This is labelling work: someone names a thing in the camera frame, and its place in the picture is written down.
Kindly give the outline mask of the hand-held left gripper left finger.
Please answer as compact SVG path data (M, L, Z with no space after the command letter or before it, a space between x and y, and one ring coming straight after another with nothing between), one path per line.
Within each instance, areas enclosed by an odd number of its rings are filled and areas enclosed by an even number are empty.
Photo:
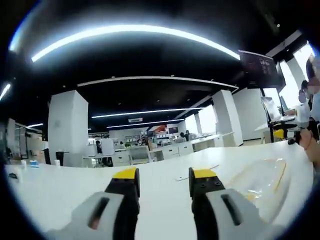
M48 240L133 240L140 213L136 167L113 175L104 191L93 193L71 213L70 222L49 230Z

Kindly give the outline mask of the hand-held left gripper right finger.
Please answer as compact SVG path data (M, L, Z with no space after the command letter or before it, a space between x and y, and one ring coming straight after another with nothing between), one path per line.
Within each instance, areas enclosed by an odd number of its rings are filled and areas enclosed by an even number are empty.
M278 227L259 216L253 203L226 189L211 169L189 168L191 210L199 240L274 240Z

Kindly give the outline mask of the person's right hand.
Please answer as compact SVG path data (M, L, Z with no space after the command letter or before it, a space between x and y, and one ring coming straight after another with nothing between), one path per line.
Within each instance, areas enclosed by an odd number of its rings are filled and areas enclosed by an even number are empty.
M313 134L310 130L304 128L300 131L300 141L299 145L307 150L313 139Z

